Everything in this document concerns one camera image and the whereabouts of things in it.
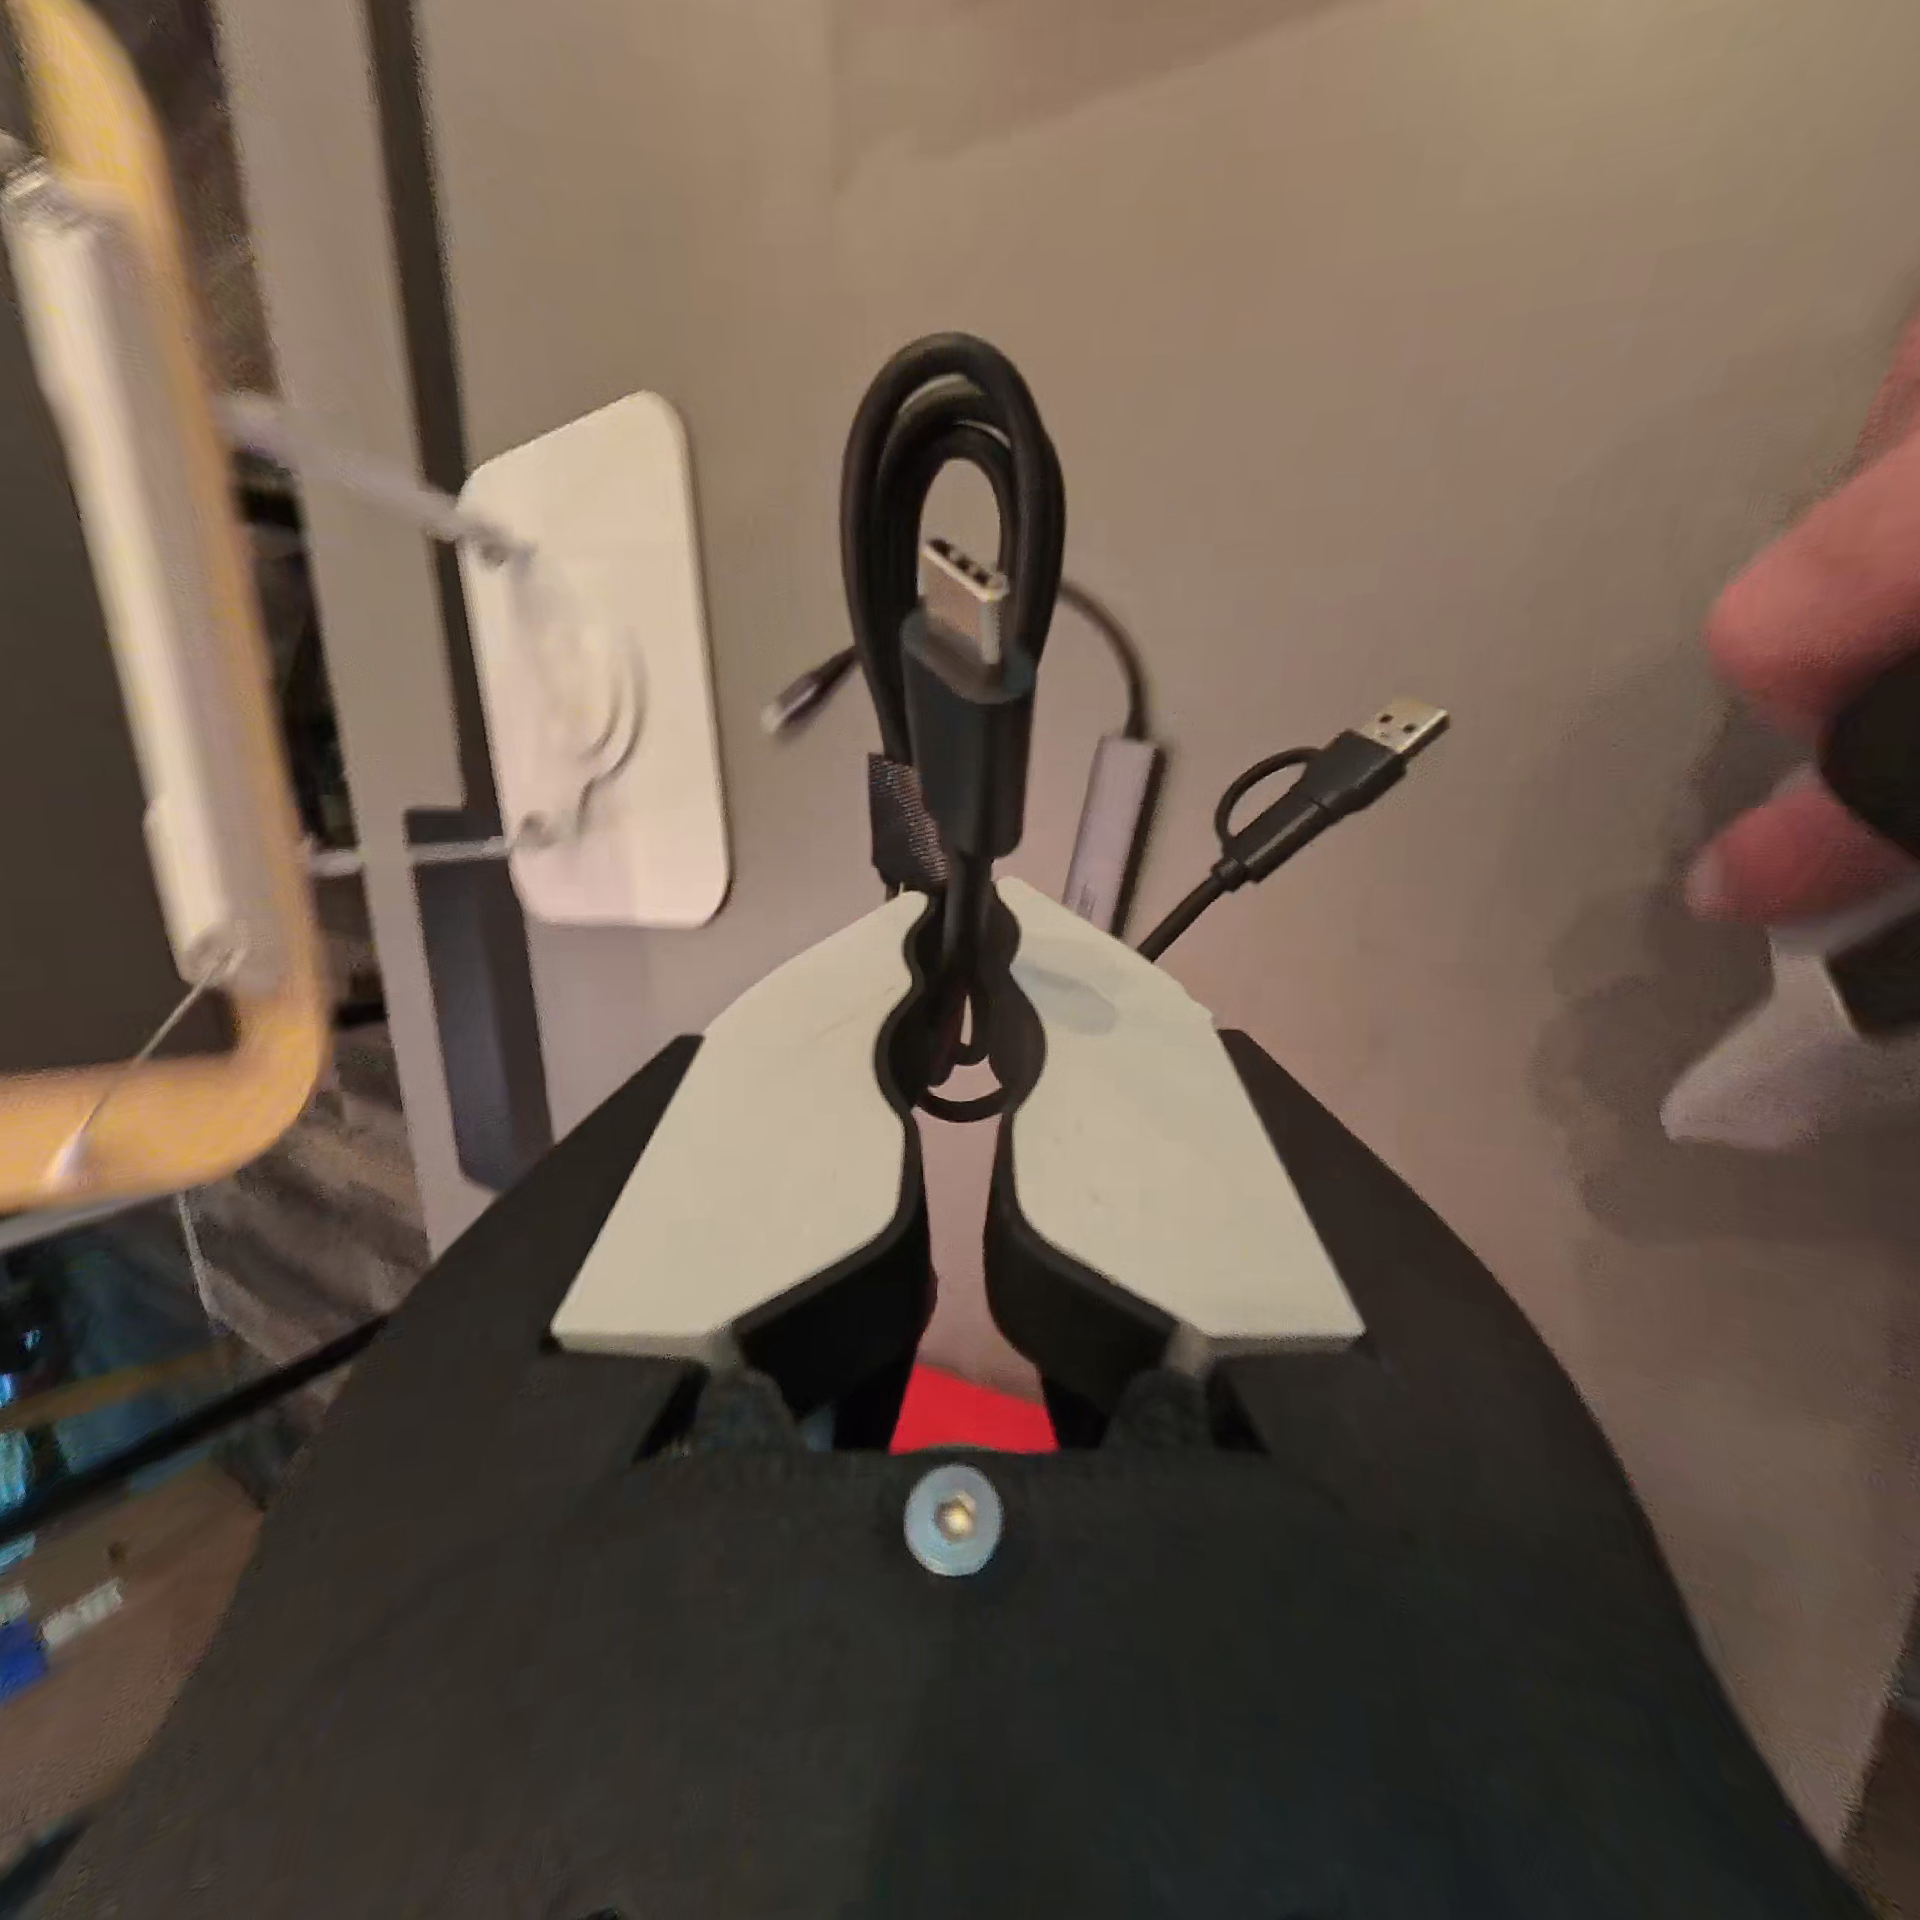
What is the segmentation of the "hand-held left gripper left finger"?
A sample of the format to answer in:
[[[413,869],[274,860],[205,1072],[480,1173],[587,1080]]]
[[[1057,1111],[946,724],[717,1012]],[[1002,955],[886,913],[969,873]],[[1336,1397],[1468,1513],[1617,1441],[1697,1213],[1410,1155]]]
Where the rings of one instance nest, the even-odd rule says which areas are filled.
[[[899,893],[707,1027],[552,1319],[565,1353],[744,1367],[788,1399],[909,1367],[928,1207],[889,1047],[920,1037],[928,909]]]

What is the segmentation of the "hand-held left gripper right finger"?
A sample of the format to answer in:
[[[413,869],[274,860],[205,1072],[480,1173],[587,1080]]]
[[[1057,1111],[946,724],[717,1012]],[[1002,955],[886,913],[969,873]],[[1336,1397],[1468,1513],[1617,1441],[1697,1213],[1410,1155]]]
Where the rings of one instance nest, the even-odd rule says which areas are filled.
[[[1024,880],[995,993],[986,1227],[1000,1333],[1076,1399],[1363,1335],[1211,1012]]]

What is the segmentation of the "red plastic bin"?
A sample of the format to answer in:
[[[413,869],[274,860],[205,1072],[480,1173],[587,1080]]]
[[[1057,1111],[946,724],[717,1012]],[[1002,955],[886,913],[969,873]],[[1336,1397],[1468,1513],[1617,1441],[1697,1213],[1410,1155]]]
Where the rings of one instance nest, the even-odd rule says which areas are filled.
[[[1051,1453],[1058,1440],[1042,1400],[973,1382],[928,1363],[907,1373],[889,1452]]]

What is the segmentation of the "person's right hand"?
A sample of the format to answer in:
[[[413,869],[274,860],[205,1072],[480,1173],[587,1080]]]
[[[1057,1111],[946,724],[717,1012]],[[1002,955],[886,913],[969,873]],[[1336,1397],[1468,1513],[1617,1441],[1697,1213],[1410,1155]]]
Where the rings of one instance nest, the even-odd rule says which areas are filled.
[[[1726,684],[1770,721],[1817,737],[1917,631],[1917,317],[1867,407],[1846,478],[1720,593],[1704,636]],[[1907,881],[1913,857],[1872,832],[1820,772],[1780,783],[1697,854],[1700,920],[1817,920]]]

